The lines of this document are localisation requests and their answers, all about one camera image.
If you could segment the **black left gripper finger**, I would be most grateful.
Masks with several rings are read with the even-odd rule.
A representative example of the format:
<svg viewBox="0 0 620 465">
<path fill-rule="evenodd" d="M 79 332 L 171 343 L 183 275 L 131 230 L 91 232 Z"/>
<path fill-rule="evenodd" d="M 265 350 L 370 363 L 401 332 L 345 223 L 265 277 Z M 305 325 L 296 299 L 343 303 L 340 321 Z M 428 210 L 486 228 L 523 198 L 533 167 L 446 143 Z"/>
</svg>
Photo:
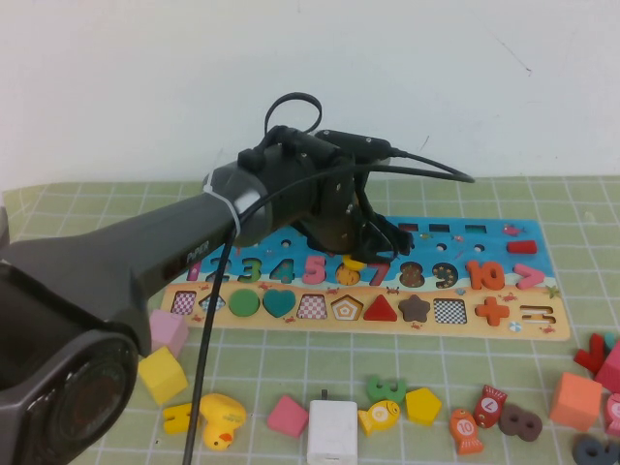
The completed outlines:
<svg viewBox="0 0 620 465">
<path fill-rule="evenodd" d="M 364 264 L 389 264 L 395 258 L 392 224 L 387 220 L 365 222 L 352 258 Z"/>
<path fill-rule="evenodd" d="M 375 216 L 375 226 L 380 233 L 380 251 L 397 255 L 409 256 L 414 244 L 413 237 L 392 224 L 384 215 Z"/>
</svg>

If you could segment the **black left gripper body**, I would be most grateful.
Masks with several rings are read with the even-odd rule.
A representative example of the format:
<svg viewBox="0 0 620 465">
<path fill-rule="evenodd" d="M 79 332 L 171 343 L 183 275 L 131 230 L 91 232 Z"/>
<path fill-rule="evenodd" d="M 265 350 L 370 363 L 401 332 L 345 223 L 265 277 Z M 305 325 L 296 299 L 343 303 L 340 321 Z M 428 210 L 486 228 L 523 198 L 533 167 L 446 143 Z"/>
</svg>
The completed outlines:
<svg viewBox="0 0 620 465">
<path fill-rule="evenodd" d="M 352 172 L 334 172 L 317 183 L 317 200 L 308 219 L 311 249 L 338 255 L 361 247 L 366 218 L 358 205 Z"/>
</svg>

